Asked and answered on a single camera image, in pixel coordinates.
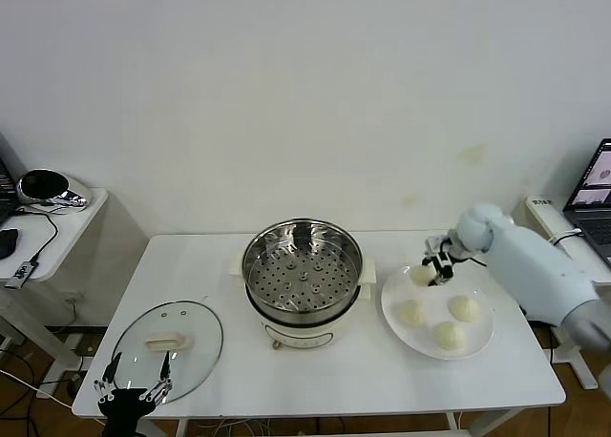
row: pot handle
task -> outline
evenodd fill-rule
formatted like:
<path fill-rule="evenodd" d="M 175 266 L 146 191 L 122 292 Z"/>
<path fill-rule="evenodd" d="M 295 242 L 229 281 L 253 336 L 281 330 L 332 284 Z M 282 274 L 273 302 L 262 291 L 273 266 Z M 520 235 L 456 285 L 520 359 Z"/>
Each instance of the pot handle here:
<path fill-rule="evenodd" d="M 361 292 L 359 292 L 359 301 L 371 300 L 371 287 L 377 283 L 375 277 L 375 261 L 373 258 L 363 258 L 363 269 L 361 270 L 361 279 L 359 285 L 361 286 Z"/>

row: wooden floor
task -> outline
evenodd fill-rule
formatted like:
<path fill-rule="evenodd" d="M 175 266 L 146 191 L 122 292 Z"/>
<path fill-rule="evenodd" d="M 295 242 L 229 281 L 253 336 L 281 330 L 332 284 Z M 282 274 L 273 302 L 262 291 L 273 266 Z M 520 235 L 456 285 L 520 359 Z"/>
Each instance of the wooden floor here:
<path fill-rule="evenodd" d="M 537 335 L 544 346 L 547 345 L 547 331 L 537 330 Z M 86 336 L 79 350 L 82 353 L 95 352 L 100 342 L 100 336 Z M 25 357 L 32 365 L 36 381 L 51 365 L 51 358 L 30 342 L 15 346 L 11 351 Z M 611 363 L 611 356 L 586 353 L 584 355 L 590 368 L 596 376 L 605 365 Z M 0 368 L 19 376 L 28 382 L 32 381 L 31 373 L 19 360 L 5 356 L 0 361 Z M 598 390 L 584 391 L 570 367 L 556 365 L 556 372 L 567 393 L 565 404 L 552 408 L 553 437 L 611 437 L 611 402 Z M 11 404 L 25 392 L 25 387 L 8 380 L 0 374 L 0 410 Z M 7 421 L 7 418 L 25 417 L 31 395 L 24 398 L 17 406 L 0 416 L 0 436 L 26 437 L 25 421 Z M 71 404 L 72 400 L 66 391 L 66 383 L 60 384 L 55 394 L 59 400 Z M 526 410 L 517 415 L 496 431 L 491 437 L 519 436 L 545 437 L 547 429 L 547 408 Z M 476 418 L 476 413 L 466 413 L 461 420 L 462 427 L 467 427 Z M 66 436 L 98 436 L 101 425 L 89 420 L 80 420 L 71 411 L 50 400 L 34 399 L 31 416 L 36 423 L 40 437 Z M 172 435 L 178 423 L 175 421 L 156 421 L 165 432 Z M 188 436 L 212 437 L 218 421 L 191 422 Z M 253 420 L 249 423 L 256 435 L 267 435 L 266 421 L 260 423 Z M 398 432 L 409 430 L 443 430 L 447 429 L 444 415 L 408 415 L 408 416 L 376 416 L 357 418 L 326 417 L 321 419 L 274 419 L 270 422 L 273 435 L 297 435 L 315 433 L 364 433 L 364 432 Z M 223 427 L 216 437 L 227 437 L 228 427 Z M 250 436 L 250 431 L 244 425 L 236 425 L 231 429 L 233 436 Z"/>

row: steamed bun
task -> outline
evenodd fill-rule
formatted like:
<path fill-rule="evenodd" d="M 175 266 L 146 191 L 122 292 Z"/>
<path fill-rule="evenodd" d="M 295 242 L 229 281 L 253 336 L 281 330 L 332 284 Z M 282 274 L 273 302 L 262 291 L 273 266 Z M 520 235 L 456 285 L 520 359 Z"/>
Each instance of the steamed bun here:
<path fill-rule="evenodd" d="M 427 314 L 419 301 L 405 301 L 398 308 L 399 320 L 409 327 L 420 327 L 425 323 Z"/>
<path fill-rule="evenodd" d="M 467 344 L 464 329 L 457 323 L 446 321 L 438 324 L 433 330 L 435 341 L 447 350 L 462 349 Z"/>
<path fill-rule="evenodd" d="M 410 270 L 410 278 L 418 286 L 428 286 L 436 274 L 435 267 L 431 264 L 415 265 Z"/>
<path fill-rule="evenodd" d="M 467 296 L 458 296 L 450 300 L 448 305 L 452 316 L 459 321 L 472 323 L 479 319 L 479 303 Z"/>

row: speaker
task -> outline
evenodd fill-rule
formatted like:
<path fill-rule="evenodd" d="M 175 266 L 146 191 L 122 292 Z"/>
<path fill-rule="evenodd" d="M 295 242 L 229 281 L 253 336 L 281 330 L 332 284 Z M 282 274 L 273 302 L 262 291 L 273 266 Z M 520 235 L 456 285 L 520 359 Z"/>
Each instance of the speaker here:
<path fill-rule="evenodd" d="M 53 170 L 30 170 L 17 182 L 19 201 L 54 214 L 68 214 L 87 208 L 92 191 L 71 177 Z"/>

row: glass lid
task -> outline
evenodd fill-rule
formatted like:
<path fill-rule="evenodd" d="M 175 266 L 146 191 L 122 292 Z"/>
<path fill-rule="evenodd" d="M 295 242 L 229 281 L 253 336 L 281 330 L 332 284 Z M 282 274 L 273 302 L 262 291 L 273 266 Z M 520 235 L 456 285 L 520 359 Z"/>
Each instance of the glass lid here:
<path fill-rule="evenodd" d="M 210 308 L 190 301 L 164 303 L 144 313 L 121 335 L 113 352 L 113 358 L 122 353 L 115 385 L 152 387 L 169 351 L 172 390 L 163 403 L 175 401 L 204 382 L 221 348 L 221 322 Z"/>

